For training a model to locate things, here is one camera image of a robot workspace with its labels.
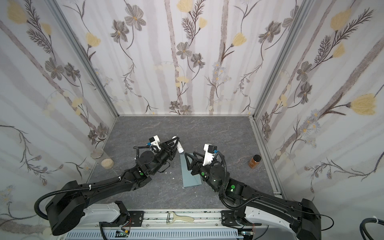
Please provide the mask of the white glue stick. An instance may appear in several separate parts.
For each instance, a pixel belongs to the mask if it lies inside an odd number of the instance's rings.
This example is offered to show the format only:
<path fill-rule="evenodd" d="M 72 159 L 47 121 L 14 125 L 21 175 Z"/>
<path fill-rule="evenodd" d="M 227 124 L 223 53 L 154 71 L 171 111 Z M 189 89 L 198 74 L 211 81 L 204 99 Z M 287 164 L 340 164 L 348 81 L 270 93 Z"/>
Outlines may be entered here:
<path fill-rule="evenodd" d="M 174 144 L 176 145 L 177 151 L 179 154 L 184 153 L 184 148 L 182 147 L 180 143 L 180 139 L 178 139 L 177 136 L 173 136 Z"/>

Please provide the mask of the light green envelope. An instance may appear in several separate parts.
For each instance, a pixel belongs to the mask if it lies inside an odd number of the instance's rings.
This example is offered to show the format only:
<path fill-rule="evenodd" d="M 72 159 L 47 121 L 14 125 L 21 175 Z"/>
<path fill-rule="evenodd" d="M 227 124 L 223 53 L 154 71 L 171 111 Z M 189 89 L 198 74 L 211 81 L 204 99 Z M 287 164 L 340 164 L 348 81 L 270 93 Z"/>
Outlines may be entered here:
<path fill-rule="evenodd" d="M 188 170 L 186 158 L 184 155 L 180 155 L 180 159 L 181 159 L 183 188 L 200 186 L 202 184 L 200 176 L 198 175 L 193 176 L 191 174 L 192 171 Z"/>

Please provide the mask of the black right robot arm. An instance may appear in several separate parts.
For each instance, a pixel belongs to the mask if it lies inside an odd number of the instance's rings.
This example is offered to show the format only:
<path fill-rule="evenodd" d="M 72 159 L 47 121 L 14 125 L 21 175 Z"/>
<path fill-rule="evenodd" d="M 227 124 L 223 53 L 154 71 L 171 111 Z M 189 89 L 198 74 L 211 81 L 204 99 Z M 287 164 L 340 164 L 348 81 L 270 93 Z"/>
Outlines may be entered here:
<path fill-rule="evenodd" d="M 288 223 L 288 229 L 299 240 L 322 239 L 322 217 L 312 201 L 284 200 L 231 178 L 225 158 L 219 152 L 215 154 L 213 162 L 205 166 L 202 154 L 185 153 L 185 158 L 191 174 L 199 175 L 218 193 L 222 204 L 234 211 L 242 221 L 251 221 L 247 217 L 247 210 L 261 210 Z"/>

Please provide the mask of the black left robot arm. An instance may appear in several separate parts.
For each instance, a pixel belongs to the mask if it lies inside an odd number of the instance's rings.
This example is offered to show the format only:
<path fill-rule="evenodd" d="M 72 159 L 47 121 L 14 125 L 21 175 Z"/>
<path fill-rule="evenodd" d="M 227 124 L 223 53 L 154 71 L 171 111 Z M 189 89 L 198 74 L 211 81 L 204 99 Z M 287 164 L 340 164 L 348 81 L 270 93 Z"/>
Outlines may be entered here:
<path fill-rule="evenodd" d="M 96 183 L 68 182 L 62 189 L 40 197 L 35 202 L 35 212 L 49 221 L 54 236 L 63 235 L 80 223 L 87 207 L 148 184 L 162 166 L 174 159 L 179 142 L 179 137 L 175 137 L 160 143 L 157 152 L 153 152 L 151 146 L 136 147 L 136 164 L 131 169 L 123 171 L 118 177 Z"/>

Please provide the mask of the amber bottle black cap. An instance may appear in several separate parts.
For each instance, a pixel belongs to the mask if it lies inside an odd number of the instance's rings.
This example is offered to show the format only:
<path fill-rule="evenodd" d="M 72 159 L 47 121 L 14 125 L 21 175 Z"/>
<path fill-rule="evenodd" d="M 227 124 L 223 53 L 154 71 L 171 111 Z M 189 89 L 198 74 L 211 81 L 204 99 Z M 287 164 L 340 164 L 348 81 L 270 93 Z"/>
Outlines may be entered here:
<path fill-rule="evenodd" d="M 254 169 L 261 163 L 261 161 L 262 157 L 260 155 L 254 155 L 248 162 L 248 165 L 251 169 Z"/>

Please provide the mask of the cream plastic peeler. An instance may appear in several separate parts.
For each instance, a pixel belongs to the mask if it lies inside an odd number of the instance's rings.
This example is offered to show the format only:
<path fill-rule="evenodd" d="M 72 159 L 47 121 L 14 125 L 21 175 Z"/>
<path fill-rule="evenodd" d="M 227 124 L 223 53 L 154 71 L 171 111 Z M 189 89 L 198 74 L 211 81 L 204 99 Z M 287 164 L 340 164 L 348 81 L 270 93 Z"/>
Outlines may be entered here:
<path fill-rule="evenodd" d="M 175 212 L 171 212 L 171 211 L 167 212 L 166 224 L 167 225 L 173 224 L 176 221 L 192 223 L 195 221 L 195 219 L 189 216 L 179 216 Z"/>

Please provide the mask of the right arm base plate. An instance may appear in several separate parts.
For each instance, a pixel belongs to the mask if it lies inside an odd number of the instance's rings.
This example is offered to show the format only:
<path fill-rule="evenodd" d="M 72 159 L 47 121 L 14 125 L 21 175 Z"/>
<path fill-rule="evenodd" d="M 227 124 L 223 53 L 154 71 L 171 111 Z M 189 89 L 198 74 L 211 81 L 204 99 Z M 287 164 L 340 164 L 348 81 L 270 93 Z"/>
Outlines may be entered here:
<path fill-rule="evenodd" d="M 224 227 L 245 228 L 253 226 L 248 221 L 236 216 L 233 210 L 222 210 L 221 221 Z"/>

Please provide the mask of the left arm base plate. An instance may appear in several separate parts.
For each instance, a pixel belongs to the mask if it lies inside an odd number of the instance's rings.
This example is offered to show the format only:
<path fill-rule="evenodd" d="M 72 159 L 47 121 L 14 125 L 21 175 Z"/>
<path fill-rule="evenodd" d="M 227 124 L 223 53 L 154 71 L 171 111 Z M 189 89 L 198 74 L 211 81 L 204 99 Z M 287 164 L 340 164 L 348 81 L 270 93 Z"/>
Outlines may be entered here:
<path fill-rule="evenodd" d="M 122 213 L 111 223 L 103 222 L 102 227 L 141 227 L 144 220 L 144 211 L 129 211 Z"/>

